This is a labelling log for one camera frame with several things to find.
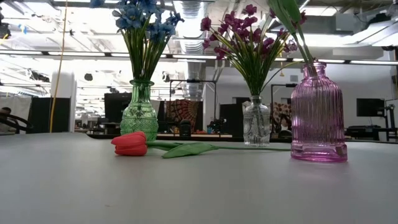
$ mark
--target green glass vase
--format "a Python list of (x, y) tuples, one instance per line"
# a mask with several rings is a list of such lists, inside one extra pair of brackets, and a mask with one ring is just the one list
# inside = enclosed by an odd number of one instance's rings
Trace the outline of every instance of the green glass vase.
[(131, 80), (132, 96), (129, 106), (123, 111), (120, 133), (129, 134), (143, 131), (147, 141), (155, 141), (157, 135), (157, 115), (150, 103), (151, 81)]

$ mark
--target air duct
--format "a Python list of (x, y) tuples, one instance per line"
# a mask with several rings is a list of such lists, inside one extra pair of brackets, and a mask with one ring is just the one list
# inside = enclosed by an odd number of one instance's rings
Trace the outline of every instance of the air duct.
[[(178, 35), (188, 38), (200, 38), (203, 32), (200, 31), (200, 22), (205, 17), (206, 3), (200, 1), (176, 1), (175, 8), (181, 13), (181, 17), (185, 19), (183, 24), (179, 25)], [(183, 54), (201, 55), (203, 54), (202, 41), (200, 40), (184, 40), (180, 42)], [(201, 62), (186, 62), (185, 79), (187, 80), (204, 80), (205, 66)], [(202, 83), (187, 83), (183, 88), (185, 98), (193, 101), (201, 100), (203, 90)]]

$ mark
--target table surface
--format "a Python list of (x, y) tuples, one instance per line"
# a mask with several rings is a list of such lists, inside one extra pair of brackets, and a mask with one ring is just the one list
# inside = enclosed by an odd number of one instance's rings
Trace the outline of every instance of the table surface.
[(266, 151), (124, 157), (85, 134), (1, 136), (0, 223), (398, 223), (398, 145), (347, 145), (348, 162), (322, 164)]

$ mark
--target vase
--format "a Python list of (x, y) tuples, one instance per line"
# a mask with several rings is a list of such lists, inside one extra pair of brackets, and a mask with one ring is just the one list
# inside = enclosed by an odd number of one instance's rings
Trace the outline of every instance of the vase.
[(261, 104), (260, 96), (250, 97), (251, 105), (243, 112), (244, 144), (251, 147), (269, 145), (269, 115), (268, 107)]
[(347, 161), (343, 94), (325, 75), (326, 64), (304, 65), (304, 79), (292, 93), (292, 150), (294, 159)]
[(150, 81), (132, 80), (131, 102), (123, 111), (120, 133), (129, 134), (143, 131), (147, 141), (155, 141), (157, 135), (157, 115), (150, 103)]

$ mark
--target pink glass vase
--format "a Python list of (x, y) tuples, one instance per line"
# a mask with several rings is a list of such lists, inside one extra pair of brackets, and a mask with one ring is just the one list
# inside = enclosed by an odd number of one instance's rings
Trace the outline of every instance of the pink glass vase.
[(325, 75), (326, 64), (304, 65), (304, 79), (292, 93), (294, 159), (347, 161), (344, 142), (343, 94)]

